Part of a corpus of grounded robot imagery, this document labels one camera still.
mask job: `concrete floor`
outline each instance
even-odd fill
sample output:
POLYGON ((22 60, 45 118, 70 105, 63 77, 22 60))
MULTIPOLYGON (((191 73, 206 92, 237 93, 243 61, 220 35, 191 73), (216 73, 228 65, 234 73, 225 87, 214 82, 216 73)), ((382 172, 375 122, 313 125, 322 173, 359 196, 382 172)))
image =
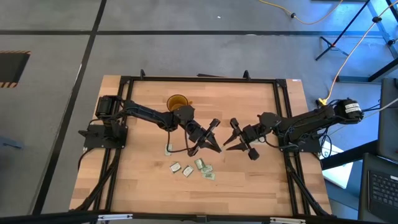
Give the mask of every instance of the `concrete floor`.
MULTIPOLYGON (((377 11, 385 7, 382 0, 372 2, 377 11)), ((283 3, 306 21, 321 17, 336 4, 311 0, 283 3)), ((99 4, 100 0, 1 1, 0 29, 90 30, 99 4)), ((324 22, 303 26, 256 0, 109 0, 99 29, 342 30, 361 5, 343 3, 324 22)), ((366 30, 371 18, 365 9, 350 30, 366 30)), ((393 34, 396 22, 392 23, 390 12, 386 21, 390 21, 386 28, 393 34)), ((87 36, 0 36, 1 50, 32 51, 18 87, 0 89, 0 135, 26 145, 21 151, 0 149, 0 217, 30 211, 87 40, 87 36)), ((358 40, 344 37, 338 46, 349 52, 358 40)), ((97 36, 44 212, 68 209, 84 140, 77 131, 86 128, 93 114, 103 75, 138 75, 143 68, 149 76, 207 73, 241 77, 249 70, 256 78, 301 79, 308 108, 313 109, 313 102, 327 95, 345 59, 339 52, 328 52, 314 61, 325 47, 318 37, 298 36, 97 36)), ((371 75, 391 60, 383 39, 367 38, 341 74, 371 75)), ((377 104, 379 96, 380 85, 337 83, 331 99, 350 97, 367 108, 377 104)), ((376 115, 348 126, 331 136, 333 144, 351 149, 375 140, 377 123, 376 115)))

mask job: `laptop keyboard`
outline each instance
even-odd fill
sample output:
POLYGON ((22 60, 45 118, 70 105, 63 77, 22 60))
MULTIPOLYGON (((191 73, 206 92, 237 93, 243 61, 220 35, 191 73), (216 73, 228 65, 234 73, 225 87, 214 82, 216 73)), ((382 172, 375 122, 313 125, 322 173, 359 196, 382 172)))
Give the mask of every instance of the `laptop keyboard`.
POLYGON ((387 174, 370 173, 371 199, 398 209, 398 178, 387 174))

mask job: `wooden tabletop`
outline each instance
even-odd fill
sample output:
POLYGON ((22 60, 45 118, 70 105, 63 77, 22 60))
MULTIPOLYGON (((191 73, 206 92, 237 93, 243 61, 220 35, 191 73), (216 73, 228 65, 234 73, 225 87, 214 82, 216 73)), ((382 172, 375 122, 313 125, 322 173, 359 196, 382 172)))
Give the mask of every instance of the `wooden tabletop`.
MULTIPOLYGON (((117 95, 120 76, 104 76, 99 96, 117 95)), ((300 80, 287 80, 293 115, 307 112, 307 104, 300 80)), ((154 82, 135 81, 132 100, 158 111, 167 111, 166 101, 174 94, 185 95, 195 108, 195 120, 205 129, 213 118, 221 124, 215 128, 215 138, 222 144, 230 137, 231 118, 240 127, 258 123, 257 114, 276 113, 271 84, 154 82)), ((260 158, 251 161, 242 151, 225 151, 237 144, 235 140, 223 152, 200 149, 196 156, 186 152, 165 156, 167 133, 155 124, 128 117, 129 132, 122 150, 111 210, 114 212, 180 213, 213 215, 280 215, 290 216, 290 197, 282 153, 266 144, 255 144, 260 158), (216 180, 204 179, 194 160, 202 158, 211 164, 216 180), (169 167, 179 162, 184 168, 194 167, 185 177, 181 171, 173 174, 169 167)), ((173 149, 185 148, 184 131, 171 133, 173 149)), ((277 138, 267 136, 271 144, 277 138)), ((95 149, 82 160, 70 208, 79 206, 98 181, 104 149, 95 149)), ((325 181, 319 161, 309 153, 301 153, 305 183, 317 202, 331 212, 325 181)), ((299 190, 297 203, 302 212, 299 190)), ((104 208, 107 186, 101 201, 104 208)))

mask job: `banknote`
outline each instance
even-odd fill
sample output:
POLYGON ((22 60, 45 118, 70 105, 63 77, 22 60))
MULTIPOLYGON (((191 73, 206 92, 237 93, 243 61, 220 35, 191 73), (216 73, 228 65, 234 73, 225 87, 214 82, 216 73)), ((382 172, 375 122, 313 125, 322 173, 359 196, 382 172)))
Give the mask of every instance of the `banknote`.
POLYGON ((197 165, 197 168, 198 168, 198 169, 202 169, 202 168, 205 167, 205 163, 203 162, 202 159, 197 159, 197 160, 195 160, 195 164, 197 165))
POLYGON ((202 174, 209 173, 209 172, 213 171, 213 166, 212 165, 206 165, 200 171, 202 172, 202 174))
POLYGON ((193 167, 190 166, 190 165, 188 165, 188 166, 182 171, 182 174, 183 174, 185 177, 188 177, 189 175, 191 175, 192 172, 193 172, 193 167))
POLYGON ((209 179, 209 180, 215 180, 216 179, 216 174, 215 173, 206 173, 202 174, 202 177, 209 179))
POLYGON ((178 162, 176 162, 170 166, 170 170, 173 172, 173 174, 175 174, 180 169, 181 169, 181 165, 178 162))

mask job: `orange cup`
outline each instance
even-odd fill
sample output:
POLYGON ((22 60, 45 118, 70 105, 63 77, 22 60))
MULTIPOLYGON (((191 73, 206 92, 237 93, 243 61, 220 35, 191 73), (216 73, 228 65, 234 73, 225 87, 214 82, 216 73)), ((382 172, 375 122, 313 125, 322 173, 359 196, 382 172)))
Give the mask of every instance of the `orange cup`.
POLYGON ((176 94, 170 96, 167 100, 167 109, 169 109, 169 111, 174 111, 181 106, 187 106, 190 104, 192 104, 192 101, 188 101, 188 99, 183 95, 176 94))

